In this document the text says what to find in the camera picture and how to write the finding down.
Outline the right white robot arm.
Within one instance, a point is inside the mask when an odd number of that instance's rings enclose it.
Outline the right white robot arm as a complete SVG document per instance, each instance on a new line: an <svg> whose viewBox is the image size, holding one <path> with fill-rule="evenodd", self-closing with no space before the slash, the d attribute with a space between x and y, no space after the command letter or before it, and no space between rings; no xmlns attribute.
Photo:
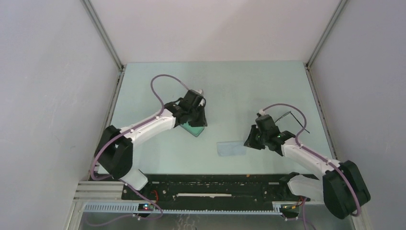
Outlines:
<svg viewBox="0 0 406 230"><path fill-rule="evenodd" d="M313 154L307 146L298 142L296 135L280 131L270 115L257 116L244 146L256 150L269 149L295 161L315 176L312 179L297 172L288 174L278 188L282 199L302 196L323 201L338 219L357 214L371 200L367 185L354 162L340 162Z"/></svg>

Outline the grey-blue glasses case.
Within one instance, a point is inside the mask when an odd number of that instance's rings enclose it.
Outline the grey-blue glasses case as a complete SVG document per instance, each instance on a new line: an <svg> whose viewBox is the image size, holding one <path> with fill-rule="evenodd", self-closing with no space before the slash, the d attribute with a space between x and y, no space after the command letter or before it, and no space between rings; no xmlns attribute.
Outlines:
<svg viewBox="0 0 406 230"><path fill-rule="evenodd" d="M189 123L181 124L180 126L194 137L199 137L205 129L204 126L191 126Z"/></svg>

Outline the light blue cleaning cloth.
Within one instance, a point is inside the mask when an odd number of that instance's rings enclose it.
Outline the light blue cleaning cloth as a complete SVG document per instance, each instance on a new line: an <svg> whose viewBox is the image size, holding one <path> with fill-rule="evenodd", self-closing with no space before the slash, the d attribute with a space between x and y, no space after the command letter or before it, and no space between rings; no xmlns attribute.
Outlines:
<svg viewBox="0 0 406 230"><path fill-rule="evenodd" d="M216 147L220 157L243 156L247 152L243 141L218 142Z"/></svg>

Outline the black thin-frame sunglasses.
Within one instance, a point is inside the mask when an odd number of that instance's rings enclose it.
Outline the black thin-frame sunglasses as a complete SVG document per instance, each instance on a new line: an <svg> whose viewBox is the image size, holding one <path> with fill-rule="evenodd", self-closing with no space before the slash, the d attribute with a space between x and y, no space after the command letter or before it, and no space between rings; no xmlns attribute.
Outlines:
<svg viewBox="0 0 406 230"><path fill-rule="evenodd" d="M285 123L292 123L293 121L300 126L300 128L304 128L304 125L299 119L292 113L292 111L288 111L284 113L283 115L279 116L275 122L279 122L282 120L287 120Z"/></svg>

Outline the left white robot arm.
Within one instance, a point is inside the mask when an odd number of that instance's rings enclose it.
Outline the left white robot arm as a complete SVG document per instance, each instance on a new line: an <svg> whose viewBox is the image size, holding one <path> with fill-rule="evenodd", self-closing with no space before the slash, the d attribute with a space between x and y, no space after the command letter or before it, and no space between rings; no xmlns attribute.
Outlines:
<svg viewBox="0 0 406 230"><path fill-rule="evenodd" d="M169 102L152 116L123 128L108 126L96 148L95 162L114 179L133 188L139 199L151 195L148 178L134 165L134 149L152 137L184 124L190 127L207 126L206 99L203 90L188 90L184 97Z"/></svg>

